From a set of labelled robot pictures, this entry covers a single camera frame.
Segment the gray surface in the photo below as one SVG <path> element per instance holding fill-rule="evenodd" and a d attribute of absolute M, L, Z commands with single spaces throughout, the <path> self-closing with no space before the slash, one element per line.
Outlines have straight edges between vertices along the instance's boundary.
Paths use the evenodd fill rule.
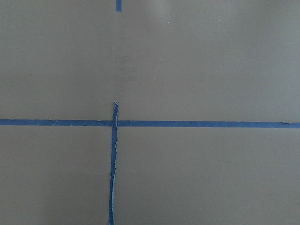
<path fill-rule="evenodd" d="M 0 127 L 0 224 L 106 225 L 108 127 Z"/>
<path fill-rule="evenodd" d="M 299 135 L 120 127 L 116 224 L 299 224 Z"/>
<path fill-rule="evenodd" d="M 300 1 L 1 1 L 1 118 L 299 121 Z"/>

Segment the blue line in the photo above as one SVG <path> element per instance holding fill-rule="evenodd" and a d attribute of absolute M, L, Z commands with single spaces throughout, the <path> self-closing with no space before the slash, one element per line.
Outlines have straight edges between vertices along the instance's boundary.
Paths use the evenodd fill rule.
<path fill-rule="evenodd" d="M 226 121 L 144 121 L 119 120 L 119 127 L 181 127 L 181 128 L 300 128 L 300 123 L 226 122 Z"/>
<path fill-rule="evenodd" d="M 87 127 L 111 127 L 111 120 L 7 120 L 0 119 L 0 125 L 18 126 L 87 126 Z"/>
<path fill-rule="evenodd" d="M 119 106 L 114 102 L 113 116 L 112 116 L 112 156 L 111 156 L 111 181 L 109 190 L 109 214 L 108 223 L 114 225 L 114 183 L 116 176 L 116 160 L 117 160 L 117 141 L 118 141 L 118 110 Z"/>
<path fill-rule="evenodd" d="M 112 127 L 111 120 L 10 120 L 0 119 L 0 126 L 78 126 Z M 146 121 L 119 120 L 119 127 L 181 127 L 181 128 L 300 128 L 300 123 L 232 122 L 232 121 Z"/>
<path fill-rule="evenodd" d="M 116 0 L 116 11 L 122 12 L 122 0 Z"/>

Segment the short blue tape piece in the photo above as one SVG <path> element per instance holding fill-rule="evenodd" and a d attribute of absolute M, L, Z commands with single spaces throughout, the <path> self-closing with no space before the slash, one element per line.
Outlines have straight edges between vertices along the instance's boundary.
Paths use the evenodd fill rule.
<path fill-rule="evenodd" d="M 300 123 L 226 122 L 226 121 L 145 121 L 119 120 L 119 127 L 181 127 L 181 128 L 300 128 Z"/>
<path fill-rule="evenodd" d="M 122 12 L 122 0 L 116 0 L 116 11 Z"/>
<path fill-rule="evenodd" d="M 114 102 L 113 116 L 112 116 L 112 156 L 111 156 L 111 181 L 109 190 L 109 214 L 108 223 L 114 225 L 114 183 L 116 176 L 116 160 L 117 160 L 117 141 L 118 141 L 118 110 L 119 106 Z"/>
<path fill-rule="evenodd" d="M 78 127 L 111 127 L 111 120 L 8 120 L 0 119 L 0 125 L 18 126 L 78 126 Z"/>

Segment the vertical blue tape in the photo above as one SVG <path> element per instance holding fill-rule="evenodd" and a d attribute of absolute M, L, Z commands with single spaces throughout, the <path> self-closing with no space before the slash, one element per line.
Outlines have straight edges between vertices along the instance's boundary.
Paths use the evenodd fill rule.
<path fill-rule="evenodd" d="M 114 182 L 116 176 L 116 160 L 117 160 L 117 141 L 118 141 L 118 110 L 119 106 L 114 102 L 113 116 L 112 116 L 112 156 L 111 156 L 111 180 L 110 180 L 110 191 L 109 191 L 109 225 L 114 225 Z"/>
<path fill-rule="evenodd" d="M 122 12 L 122 0 L 116 0 L 116 11 Z"/>

